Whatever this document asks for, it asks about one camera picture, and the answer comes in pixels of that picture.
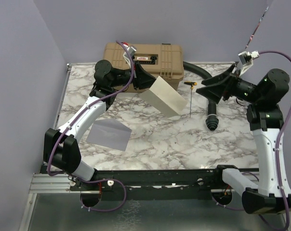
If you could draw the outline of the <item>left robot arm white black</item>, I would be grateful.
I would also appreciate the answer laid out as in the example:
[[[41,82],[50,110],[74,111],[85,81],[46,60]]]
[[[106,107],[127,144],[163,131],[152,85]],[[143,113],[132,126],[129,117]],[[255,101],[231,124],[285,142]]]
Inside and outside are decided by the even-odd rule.
[[[81,179],[87,190],[97,186],[95,169],[81,159],[79,141],[90,125],[113,104],[116,95],[130,84],[135,89],[150,88],[156,78],[145,71],[139,61],[134,61],[126,70],[117,69],[108,60],[100,60],[94,67],[93,88],[85,104],[73,117],[58,129],[50,128],[44,135],[43,160],[50,176],[57,173],[51,166]]]

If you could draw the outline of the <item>grey envelope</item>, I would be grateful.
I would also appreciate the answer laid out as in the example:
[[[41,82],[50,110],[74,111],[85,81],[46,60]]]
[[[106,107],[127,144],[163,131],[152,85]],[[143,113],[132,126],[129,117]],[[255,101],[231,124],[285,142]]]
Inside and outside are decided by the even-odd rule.
[[[103,147],[126,151],[132,130],[116,119],[96,120],[86,142]]]

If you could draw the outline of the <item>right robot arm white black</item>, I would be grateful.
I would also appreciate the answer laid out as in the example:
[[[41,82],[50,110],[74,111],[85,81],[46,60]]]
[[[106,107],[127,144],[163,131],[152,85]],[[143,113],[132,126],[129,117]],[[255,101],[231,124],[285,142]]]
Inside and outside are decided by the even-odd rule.
[[[230,185],[240,196],[248,214],[280,214],[291,210],[289,187],[280,135],[284,120],[278,102],[289,91],[289,75],[281,69],[271,69],[254,85],[241,79],[235,66],[223,73],[202,81],[196,92],[214,103],[236,97],[249,103],[247,121],[257,148],[259,183],[253,183],[236,167],[222,167],[213,175],[217,188]]]

